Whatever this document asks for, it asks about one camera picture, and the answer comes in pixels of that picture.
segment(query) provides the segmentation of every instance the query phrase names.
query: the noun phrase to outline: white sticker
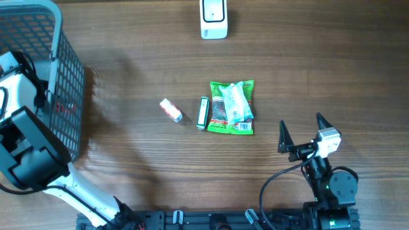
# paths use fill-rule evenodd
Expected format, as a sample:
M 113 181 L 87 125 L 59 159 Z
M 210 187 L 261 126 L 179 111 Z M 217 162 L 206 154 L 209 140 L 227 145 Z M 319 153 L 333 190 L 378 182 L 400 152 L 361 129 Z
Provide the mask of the white sticker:
M 251 123 L 239 123 L 238 124 L 239 131 L 250 131 L 251 130 Z
M 197 121 L 199 125 L 205 124 L 206 108 L 207 108 L 207 99 L 202 99 L 202 102 L 200 104 L 199 121 Z

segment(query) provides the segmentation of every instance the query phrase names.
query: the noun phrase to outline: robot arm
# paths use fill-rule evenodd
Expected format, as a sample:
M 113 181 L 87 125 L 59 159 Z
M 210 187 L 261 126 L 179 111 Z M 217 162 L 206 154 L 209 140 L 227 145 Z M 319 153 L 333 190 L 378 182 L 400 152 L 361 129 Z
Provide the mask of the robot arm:
M 0 124 L 0 170 L 25 195 L 44 191 L 90 219 L 100 229 L 122 229 L 141 220 L 114 196 L 102 192 L 71 163 L 65 145 L 27 108 L 21 107 Z

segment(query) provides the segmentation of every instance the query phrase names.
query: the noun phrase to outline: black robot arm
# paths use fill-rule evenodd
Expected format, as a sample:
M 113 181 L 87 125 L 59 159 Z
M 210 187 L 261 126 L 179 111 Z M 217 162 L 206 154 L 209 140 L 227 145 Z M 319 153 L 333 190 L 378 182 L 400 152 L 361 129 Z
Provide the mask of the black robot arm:
M 337 150 L 341 142 L 341 133 L 335 129 L 320 113 L 317 113 L 319 131 L 309 143 L 294 145 L 284 121 L 280 122 L 279 153 L 289 153 L 290 162 L 301 160 L 286 171 L 272 176 L 263 186 L 260 193 L 260 208 L 262 206 L 263 191 L 266 185 L 276 176 L 290 170 L 301 168 L 301 172 L 313 190 L 315 201 L 304 203 L 303 221 L 299 223 L 302 229 L 360 229 L 357 210 L 350 207 L 355 205 L 355 195 L 358 190 L 358 175 L 347 167 L 332 168 L 328 155 Z M 268 217 L 266 221 L 272 229 Z

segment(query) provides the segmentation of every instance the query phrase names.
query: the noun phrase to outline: white plug device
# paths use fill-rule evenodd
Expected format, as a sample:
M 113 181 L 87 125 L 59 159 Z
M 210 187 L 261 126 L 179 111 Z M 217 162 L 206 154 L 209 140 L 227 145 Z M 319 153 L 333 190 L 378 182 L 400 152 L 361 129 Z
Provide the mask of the white plug device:
M 200 28 L 203 39 L 221 39 L 228 35 L 227 0 L 200 0 Z

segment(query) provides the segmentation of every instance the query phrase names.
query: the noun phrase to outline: snack package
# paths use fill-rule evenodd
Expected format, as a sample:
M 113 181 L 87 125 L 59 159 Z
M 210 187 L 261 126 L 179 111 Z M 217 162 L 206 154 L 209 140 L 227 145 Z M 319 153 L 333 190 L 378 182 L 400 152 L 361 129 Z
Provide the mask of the snack package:
M 219 86 L 219 89 L 222 92 L 224 109 L 226 110 L 229 125 L 243 122 L 247 118 L 254 118 L 249 103 L 244 97 L 243 82 L 231 83 L 226 88 Z
M 211 82 L 210 87 L 212 89 L 212 119 L 208 125 L 207 130 L 211 132 L 218 132 L 222 134 L 235 134 L 235 135 L 249 135 L 253 134 L 251 127 L 252 118 L 247 118 L 243 122 L 237 122 L 234 124 L 228 123 L 226 116 L 226 110 L 224 108 L 224 99 L 219 86 L 226 88 L 230 86 L 230 83 Z M 243 82 L 243 94 L 249 106 L 251 106 L 251 95 L 253 92 L 254 80 L 247 80 Z

